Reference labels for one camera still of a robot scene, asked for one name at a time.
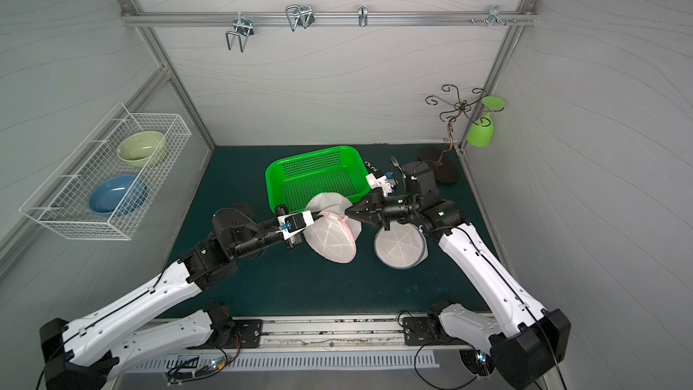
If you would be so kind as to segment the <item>white mesh laundry bag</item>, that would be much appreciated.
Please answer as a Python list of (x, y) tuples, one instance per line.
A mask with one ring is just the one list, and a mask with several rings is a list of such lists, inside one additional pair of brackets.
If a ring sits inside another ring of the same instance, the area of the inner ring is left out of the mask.
[(383, 264), (398, 270), (416, 267), (429, 256), (426, 238), (413, 224), (382, 227), (375, 235), (374, 249)]

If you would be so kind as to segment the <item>green plastic basket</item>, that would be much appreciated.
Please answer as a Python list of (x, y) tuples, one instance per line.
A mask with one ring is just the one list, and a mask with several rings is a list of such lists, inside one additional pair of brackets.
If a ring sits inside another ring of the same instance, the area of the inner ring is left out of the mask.
[(284, 205), (302, 211), (317, 195), (337, 193), (357, 203), (370, 191), (368, 170), (351, 146), (336, 146), (290, 156), (270, 164), (265, 183), (270, 209)]

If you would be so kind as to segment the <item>round white mesh bag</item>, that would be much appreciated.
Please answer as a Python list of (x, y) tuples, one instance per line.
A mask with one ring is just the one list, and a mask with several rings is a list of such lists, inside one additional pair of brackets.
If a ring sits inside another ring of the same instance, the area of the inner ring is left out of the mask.
[(352, 202), (341, 194), (323, 192), (313, 197), (306, 207), (321, 217), (303, 232), (305, 240), (314, 252), (337, 264), (348, 264), (357, 255), (362, 225), (346, 215), (351, 205)]

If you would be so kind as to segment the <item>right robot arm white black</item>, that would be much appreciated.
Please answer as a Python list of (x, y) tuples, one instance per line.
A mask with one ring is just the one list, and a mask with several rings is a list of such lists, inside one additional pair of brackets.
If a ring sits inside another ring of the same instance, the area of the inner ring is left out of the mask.
[(411, 224), (436, 242), (471, 281), (492, 315), (457, 303), (436, 310), (446, 335), (460, 339), (492, 360), (514, 389), (527, 389), (558, 368), (568, 348), (571, 323), (559, 309), (548, 310), (517, 282), (490, 251), (473, 224), (452, 200), (444, 200), (429, 164), (401, 169), (406, 192), (393, 195), (377, 186), (346, 215), (375, 228)]

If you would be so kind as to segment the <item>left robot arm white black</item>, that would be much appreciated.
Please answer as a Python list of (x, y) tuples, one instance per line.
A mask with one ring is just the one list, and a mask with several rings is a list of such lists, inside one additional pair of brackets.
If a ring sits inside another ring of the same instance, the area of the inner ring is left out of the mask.
[(100, 389), (129, 368), (179, 348), (223, 348), (236, 337), (227, 307), (214, 304), (167, 324), (151, 319), (223, 281), (238, 260), (268, 247), (293, 247), (321, 216), (317, 212), (278, 215), (257, 223), (252, 209), (236, 205), (212, 218), (206, 239), (181, 254), (152, 280), (109, 305), (74, 321), (53, 319), (40, 330), (47, 389)]

